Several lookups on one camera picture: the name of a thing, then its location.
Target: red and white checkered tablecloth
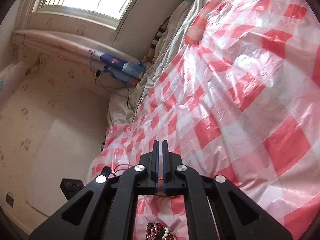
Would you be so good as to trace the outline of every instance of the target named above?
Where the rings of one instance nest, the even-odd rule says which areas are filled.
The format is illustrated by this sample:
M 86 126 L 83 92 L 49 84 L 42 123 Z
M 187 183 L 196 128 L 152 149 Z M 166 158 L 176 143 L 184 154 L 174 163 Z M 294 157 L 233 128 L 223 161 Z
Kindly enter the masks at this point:
M 92 178 L 168 140 L 184 164 L 225 175 L 298 239 L 320 208 L 319 44 L 305 0 L 211 0 L 132 125 L 110 128 Z M 181 197 L 141 196 L 136 240 L 151 221 L 188 239 Z

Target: silver screw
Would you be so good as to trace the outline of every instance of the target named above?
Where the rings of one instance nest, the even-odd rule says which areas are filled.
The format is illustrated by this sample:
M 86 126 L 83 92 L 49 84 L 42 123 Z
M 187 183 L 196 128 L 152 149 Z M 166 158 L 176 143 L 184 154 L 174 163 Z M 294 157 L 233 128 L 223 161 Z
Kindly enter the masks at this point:
M 218 175 L 216 177 L 216 182 L 219 182 L 219 183 L 224 183 L 226 181 L 226 177 L 223 176 L 223 175 Z
M 135 171 L 143 171 L 144 170 L 144 166 L 142 164 L 138 164 L 134 167 Z
M 96 177 L 97 183 L 104 183 L 106 180 L 107 180 L 107 177 L 104 175 L 99 175 L 98 177 Z
M 186 171 L 187 170 L 187 166 L 186 165 L 178 165 L 177 166 L 177 171 Z

